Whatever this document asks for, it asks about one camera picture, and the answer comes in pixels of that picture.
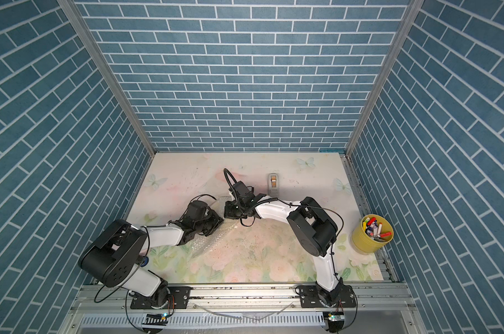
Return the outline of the clear bubble wrap sheet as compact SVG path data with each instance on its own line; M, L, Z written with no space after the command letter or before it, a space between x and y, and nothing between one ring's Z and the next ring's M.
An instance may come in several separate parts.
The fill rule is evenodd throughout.
M192 257L199 257L218 246L224 238L236 228L237 221L224 220L223 223L209 236L194 238L191 245Z

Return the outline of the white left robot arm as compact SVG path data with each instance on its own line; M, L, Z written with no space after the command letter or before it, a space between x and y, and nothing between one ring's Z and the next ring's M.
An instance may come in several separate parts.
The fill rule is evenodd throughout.
M201 200L190 202L182 216L164 225L136 227L113 221L88 246L78 266L108 288L124 288L159 308L169 297L168 282L142 267L149 251L160 246L183 246L195 236L212 235L224 219Z

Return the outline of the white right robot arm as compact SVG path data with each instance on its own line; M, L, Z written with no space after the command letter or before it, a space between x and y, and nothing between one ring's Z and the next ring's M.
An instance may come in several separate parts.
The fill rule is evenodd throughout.
M249 217L288 224L302 248L314 257L316 283L326 292L340 284L335 274L331 249L338 234L336 222L312 197L290 202L265 194L255 195L243 182L229 186L232 200L225 204L224 216L243 220Z

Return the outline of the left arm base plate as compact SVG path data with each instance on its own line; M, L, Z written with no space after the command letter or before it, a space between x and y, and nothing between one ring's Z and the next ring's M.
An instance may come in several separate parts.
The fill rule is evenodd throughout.
M165 287L154 293L153 296L143 296L134 292L130 308L132 310L182 310L189 303L192 288L188 286Z

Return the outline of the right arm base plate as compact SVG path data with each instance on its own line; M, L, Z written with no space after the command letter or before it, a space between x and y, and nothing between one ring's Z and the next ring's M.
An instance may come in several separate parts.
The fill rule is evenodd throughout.
M330 292L319 285L298 285L295 292L302 308L355 308L358 305L350 285L338 285Z

